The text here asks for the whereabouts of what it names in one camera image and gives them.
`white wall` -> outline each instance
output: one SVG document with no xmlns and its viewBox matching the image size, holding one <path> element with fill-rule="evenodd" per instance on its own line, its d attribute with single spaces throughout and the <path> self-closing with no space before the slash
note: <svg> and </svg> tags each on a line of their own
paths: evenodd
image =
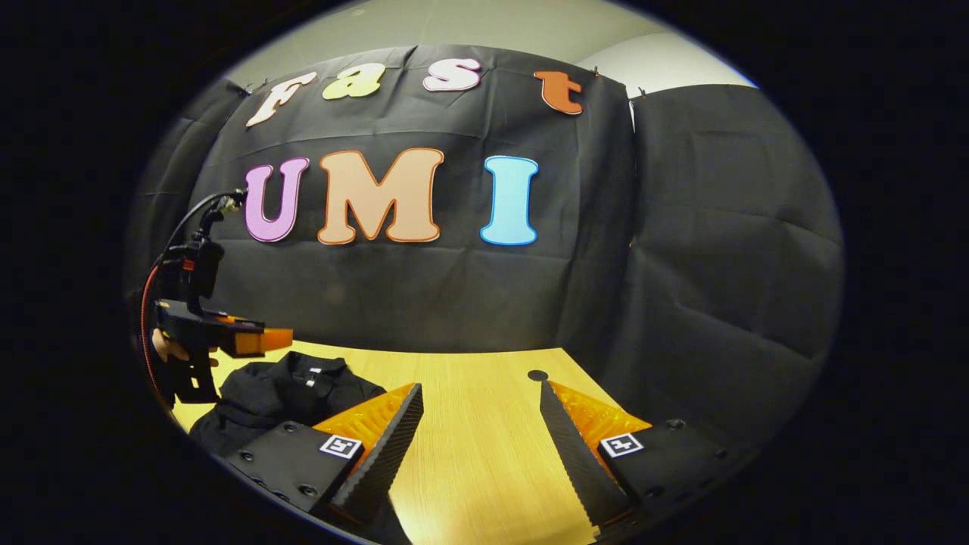
<svg viewBox="0 0 969 545">
<path fill-rule="evenodd" d="M 605 48 L 576 63 L 626 85 L 630 98 L 708 83 L 728 83 L 756 87 L 723 61 L 693 42 L 672 32 L 639 36 Z"/>
</svg>

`letter m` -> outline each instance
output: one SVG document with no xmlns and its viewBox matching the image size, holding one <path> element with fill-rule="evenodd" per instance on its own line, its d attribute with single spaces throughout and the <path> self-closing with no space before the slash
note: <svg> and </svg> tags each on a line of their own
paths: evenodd
<svg viewBox="0 0 969 545">
<path fill-rule="evenodd" d="M 359 151 L 331 153 L 320 160 L 328 174 L 327 217 L 317 234 L 323 244 L 346 244 L 357 236 L 350 227 L 350 211 L 363 235 L 374 240 L 394 207 L 387 238 L 398 242 L 427 242 L 441 233 L 431 216 L 434 171 L 444 162 L 438 149 L 414 147 L 397 155 L 378 183 Z"/>
</svg>

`black garment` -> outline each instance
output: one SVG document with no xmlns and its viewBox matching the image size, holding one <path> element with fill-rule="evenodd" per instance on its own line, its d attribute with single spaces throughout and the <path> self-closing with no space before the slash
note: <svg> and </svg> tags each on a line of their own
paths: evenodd
<svg viewBox="0 0 969 545">
<path fill-rule="evenodd" d="M 285 420 L 315 426 L 386 391 L 354 375 L 343 358 L 288 352 L 279 363 L 253 362 L 230 373 L 222 399 L 192 426 L 189 436 L 209 453 L 225 457 Z M 365 528 L 328 522 L 385 545 L 410 544 L 389 498 Z"/>
</svg>

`yellow table surface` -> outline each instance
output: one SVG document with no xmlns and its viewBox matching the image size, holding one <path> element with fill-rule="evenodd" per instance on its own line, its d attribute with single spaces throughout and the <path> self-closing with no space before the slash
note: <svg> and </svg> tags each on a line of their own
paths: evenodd
<svg viewBox="0 0 969 545">
<path fill-rule="evenodd" d="M 422 384 L 424 414 L 391 486 L 391 502 L 415 545 L 423 543 L 588 544 L 595 540 L 539 412 L 548 379 L 618 406 L 560 348 L 488 354 L 383 352 L 294 341 L 262 358 L 213 355 L 221 385 L 253 361 L 289 351 L 344 358 L 350 370 L 386 390 Z M 212 404 L 177 403 L 187 431 Z"/>
</svg>

